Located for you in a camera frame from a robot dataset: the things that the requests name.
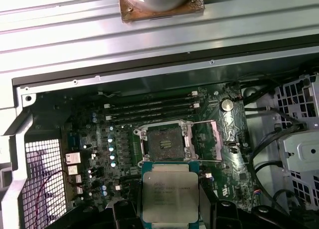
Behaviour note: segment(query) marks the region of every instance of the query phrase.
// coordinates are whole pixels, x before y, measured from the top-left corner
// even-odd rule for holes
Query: cpu socket
[[[198,159],[192,138],[192,122],[175,120],[146,124],[134,130],[141,140],[143,161]]]

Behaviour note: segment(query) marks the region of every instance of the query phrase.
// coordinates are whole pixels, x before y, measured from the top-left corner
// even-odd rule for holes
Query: red wire
[[[33,226],[33,229],[36,229],[36,228],[37,228],[37,217],[38,217],[38,212],[39,212],[39,210],[38,210],[38,209],[39,209],[39,208],[38,208],[38,203],[39,203],[39,197],[40,197],[41,191],[42,191],[44,185],[50,180],[51,177],[53,177],[54,175],[56,175],[56,174],[58,174],[58,173],[61,173],[61,172],[62,172],[62,173],[65,173],[65,174],[67,175],[67,182],[68,182],[69,184],[71,184],[71,185],[74,185],[73,183],[71,183],[71,182],[69,181],[68,174],[67,174],[67,172],[64,171],[64,170],[59,170],[59,171],[53,173],[52,175],[50,175],[49,177],[47,177],[47,179],[42,183],[42,185],[41,185],[41,187],[40,187],[40,189],[39,189],[39,191],[38,191],[38,194],[37,194],[37,196],[36,196],[36,202],[35,202],[35,217],[34,217],[34,222],[33,222],[33,224],[32,224],[32,225],[35,224],[35,226]]]

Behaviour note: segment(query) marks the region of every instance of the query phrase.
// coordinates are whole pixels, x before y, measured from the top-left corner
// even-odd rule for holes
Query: screw
[[[230,202],[222,202],[221,203],[224,207],[230,207],[231,206],[231,204],[230,204]]]
[[[264,208],[264,207],[258,208],[258,211],[260,211],[261,213],[267,213],[267,212],[269,212],[268,209],[267,209],[267,208]]]

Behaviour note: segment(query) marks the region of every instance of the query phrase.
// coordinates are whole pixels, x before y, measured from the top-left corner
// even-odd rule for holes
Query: motherboard
[[[246,211],[259,199],[247,169],[241,89],[212,84],[133,96],[97,92],[76,100],[63,128],[69,200],[100,210],[139,193],[142,163],[199,163],[220,199]]]

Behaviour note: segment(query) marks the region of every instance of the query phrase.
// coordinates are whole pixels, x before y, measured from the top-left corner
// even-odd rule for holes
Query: aluminum panel
[[[203,14],[124,24],[118,0],[0,0],[0,71],[26,76],[317,34],[318,1],[205,0]]]

